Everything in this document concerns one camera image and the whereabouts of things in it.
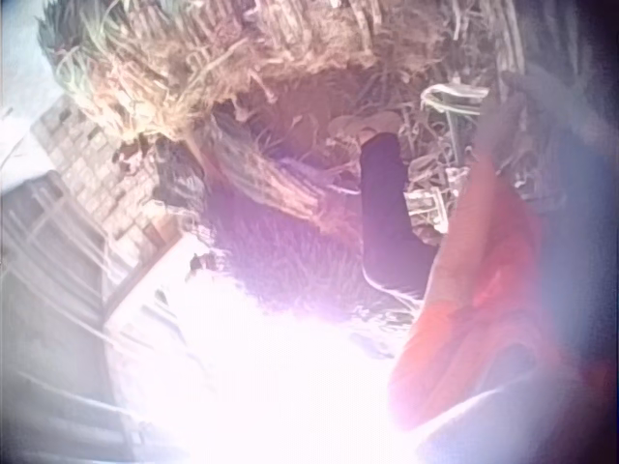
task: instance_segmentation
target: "red clothing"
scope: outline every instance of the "red clothing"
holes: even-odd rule
[[[560,362],[534,295],[540,220],[510,186],[499,181],[497,190],[473,307],[425,307],[393,371],[390,403],[401,428],[469,397],[505,348],[523,345],[536,365]]]

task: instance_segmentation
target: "brick wall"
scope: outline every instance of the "brick wall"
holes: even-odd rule
[[[111,161],[120,141],[103,133],[67,96],[60,98],[31,129],[69,191],[111,241],[131,258],[147,261],[164,243],[165,213],[146,207],[157,184],[145,163],[121,179]]]

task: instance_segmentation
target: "wall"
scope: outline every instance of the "wall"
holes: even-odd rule
[[[120,141],[104,134],[67,96],[32,127],[32,133],[59,172],[69,192],[118,248],[131,259],[148,261],[167,239],[168,218],[146,207],[157,184],[145,164],[120,179],[111,158]]]
[[[101,332],[104,236],[53,177],[2,196],[3,427],[18,462],[126,461]]]

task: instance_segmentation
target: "hay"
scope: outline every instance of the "hay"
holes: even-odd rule
[[[422,70],[432,59],[426,39],[403,37],[419,22],[417,29],[431,30],[432,17],[397,18],[393,27],[390,18],[377,0],[349,8],[304,0],[57,0],[45,7],[39,40],[58,82],[102,127],[125,140],[141,133],[178,140],[216,102],[252,86],[272,101],[272,82],[370,66],[374,36],[379,47],[399,38],[402,68]]]

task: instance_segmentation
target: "dark clothing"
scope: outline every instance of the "dark clothing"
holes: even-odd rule
[[[613,166],[570,133],[555,137],[567,201],[549,218],[544,304],[571,352],[588,362],[616,360],[619,205]]]
[[[369,283],[406,304],[424,296],[436,248],[412,230],[404,200],[407,171],[398,138],[379,133],[361,153],[364,270]]]
[[[612,166],[558,132],[565,208],[551,215],[541,293],[560,340],[587,361],[615,359],[617,194]],[[361,154],[364,267],[368,281],[405,303],[424,296],[436,248],[412,231],[398,138],[381,133]]]

